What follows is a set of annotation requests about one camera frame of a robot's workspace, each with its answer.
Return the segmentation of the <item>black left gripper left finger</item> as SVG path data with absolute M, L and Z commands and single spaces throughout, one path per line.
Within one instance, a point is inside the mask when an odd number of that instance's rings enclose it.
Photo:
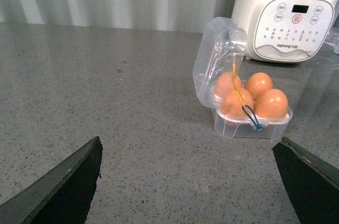
M 1 204 L 1 223 L 85 223 L 101 176 L 94 137 L 25 190 Z

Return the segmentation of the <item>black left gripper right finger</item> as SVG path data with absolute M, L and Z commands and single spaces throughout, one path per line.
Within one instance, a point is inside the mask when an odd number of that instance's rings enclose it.
M 300 223 L 338 223 L 338 169 L 288 137 L 272 150 Z

